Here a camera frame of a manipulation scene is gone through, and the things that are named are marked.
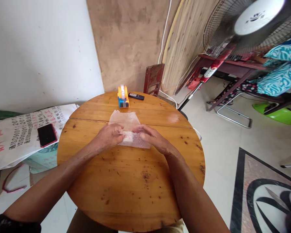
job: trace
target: round wooden table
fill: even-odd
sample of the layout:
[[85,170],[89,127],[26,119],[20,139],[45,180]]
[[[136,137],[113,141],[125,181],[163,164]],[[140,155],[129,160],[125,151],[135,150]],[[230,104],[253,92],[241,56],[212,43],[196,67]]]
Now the round wooden table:
[[[119,108],[116,92],[99,95],[81,105],[60,136],[58,164],[88,144],[108,124],[114,110],[136,112],[141,124],[156,129],[181,152],[203,185],[204,153],[190,123],[167,102],[134,93],[145,99],[130,98],[130,108]],[[116,146],[96,156],[68,194],[88,217],[116,230],[146,232],[181,218],[167,162],[153,146],[150,149]]]

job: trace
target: green plastic stool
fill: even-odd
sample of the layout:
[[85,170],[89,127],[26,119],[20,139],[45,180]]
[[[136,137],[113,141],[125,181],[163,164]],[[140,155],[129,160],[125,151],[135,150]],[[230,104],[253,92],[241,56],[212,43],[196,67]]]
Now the green plastic stool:
[[[269,106],[268,102],[262,104],[253,104],[252,107],[261,114],[264,114],[264,109]],[[265,115],[268,118],[271,118],[275,121],[291,125],[291,110],[287,108],[282,108],[276,112]]]

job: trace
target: hand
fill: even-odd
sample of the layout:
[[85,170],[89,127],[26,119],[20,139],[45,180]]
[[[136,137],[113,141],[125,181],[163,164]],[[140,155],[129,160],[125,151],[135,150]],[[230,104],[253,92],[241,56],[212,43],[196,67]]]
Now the hand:
[[106,125],[98,132],[90,144],[95,144],[98,153],[111,149],[123,141],[125,137],[123,128],[124,126],[117,123]]
[[157,132],[157,130],[147,126],[138,125],[133,129],[134,133],[140,133],[140,137],[152,144],[163,155],[180,153],[166,138]]

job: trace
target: wooden wall panel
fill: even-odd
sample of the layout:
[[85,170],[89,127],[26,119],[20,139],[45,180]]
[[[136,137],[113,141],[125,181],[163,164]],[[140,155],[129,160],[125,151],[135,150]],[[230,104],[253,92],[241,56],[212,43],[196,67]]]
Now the wooden wall panel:
[[165,70],[161,87],[168,95],[174,94],[179,79],[184,75],[190,63],[199,53],[203,52],[204,29],[218,1],[181,1],[174,26],[168,35],[169,39],[163,58]]
[[[165,41],[179,2],[172,1]],[[146,67],[157,64],[169,0],[87,0],[87,5],[105,92],[121,84],[142,92]]]

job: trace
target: bubble wrap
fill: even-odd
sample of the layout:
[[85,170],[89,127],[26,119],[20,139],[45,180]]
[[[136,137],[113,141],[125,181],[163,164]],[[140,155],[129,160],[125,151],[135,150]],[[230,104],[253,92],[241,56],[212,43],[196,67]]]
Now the bubble wrap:
[[110,117],[109,125],[113,123],[118,123],[124,126],[123,133],[126,139],[119,144],[120,146],[140,147],[146,149],[150,148],[150,144],[142,140],[139,133],[132,132],[135,126],[140,125],[135,112],[121,113],[118,110],[114,110]]

